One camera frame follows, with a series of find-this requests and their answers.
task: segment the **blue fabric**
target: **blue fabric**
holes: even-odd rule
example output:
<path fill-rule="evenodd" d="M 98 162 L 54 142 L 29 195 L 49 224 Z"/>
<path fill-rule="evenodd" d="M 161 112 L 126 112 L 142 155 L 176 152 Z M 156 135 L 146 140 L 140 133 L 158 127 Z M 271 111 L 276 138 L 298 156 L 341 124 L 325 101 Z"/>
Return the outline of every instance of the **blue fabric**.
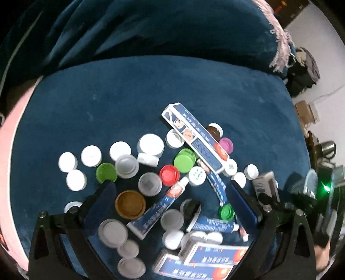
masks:
<path fill-rule="evenodd" d="M 18 42 L 7 87 L 70 66 L 116 57 L 176 55 L 272 73 L 272 26 L 252 0 L 37 0 L 0 47 L 0 77 Z"/>
<path fill-rule="evenodd" d="M 224 136 L 234 143 L 231 157 L 239 170 L 254 163 L 260 172 L 273 170 L 283 188 L 292 174 L 305 176 L 309 156 L 291 98 L 274 75 L 227 63 L 178 56 L 142 56 L 101 60 L 59 71 L 44 78 L 33 94 L 14 139 L 10 199 L 14 222 L 25 252 L 38 213 L 62 213 L 71 201 L 84 201 L 98 183 L 95 168 L 80 161 L 82 149 L 98 146 L 103 162 L 111 162 L 110 146 L 125 141 L 137 156 L 136 145 L 146 133 L 165 138 L 170 127 L 160 117 L 165 107 L 181 102 L 203 125 L 216 122 Z M 88 179 L 79 192 L 66 186 L 66 174 L 58 168 L 59 156 L 66 151 L 77 156 L 78 168 Z M 140 166 L 132 179 L 118 179 L 118 193 L 137 190 L 139 177 L 148 171 L 159 172 L 171 164 L 178 149 L 165 147 L 157 168 Z M 221 177 L 227 183 L 229 178 Z M 253 194 L 248 181 L 245 191 Z M 146 198 L 151 206 L 157 197 Z M 202 213 L 216 217 L 219 201 L 206 181 L 188 186 L 173 205 L 178 209 L 187 198 L 202 202 Z M 104 218 L 116 218 L 113 208 Z M 146 274 L 140 279 L 165 279 L 152 273 L 151 266 L 163 247 L 163 229 L 157 223 L 139 242 L 139 258 Z M 90 238 L 96 251 L 119 279 L 116 250 L 106 248 L 97 236 Z M 224 235 L 225 244 L 243 244 L 237 233 Z M 67 246 L 73 263 L 81 268 Z"/>

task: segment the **screw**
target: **screw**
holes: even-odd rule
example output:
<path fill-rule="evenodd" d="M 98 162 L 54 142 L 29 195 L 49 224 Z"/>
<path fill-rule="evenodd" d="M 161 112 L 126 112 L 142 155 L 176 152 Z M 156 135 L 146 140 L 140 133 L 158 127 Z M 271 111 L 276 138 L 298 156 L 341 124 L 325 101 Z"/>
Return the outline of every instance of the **screw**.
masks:
<path fill-rule="evenodd" d="M 47 212 L 45 212 L 45 211 L 42 211 L 41 213 L 40 213 L 40 218 L 44 218 L 45 216 L 47 215 Z"/>
<path fill-rule="evenodd" d="M 69 212 L 74 214 L 74 213 L 77 213 L 79 210 L 79 207 L 78 206 L 73 206 L 69 209 Z"/>
<path fill-rule="evenodd" d="M 267 213 L 272 211 L 272 207 L 269 204 L 262 206 L 262 209 Z"/>
<path fill-rule="evenodd" d="M 299 216 L 303 216 L 303 211 L 301 209 L 297 209 L 296 214 Z"/>

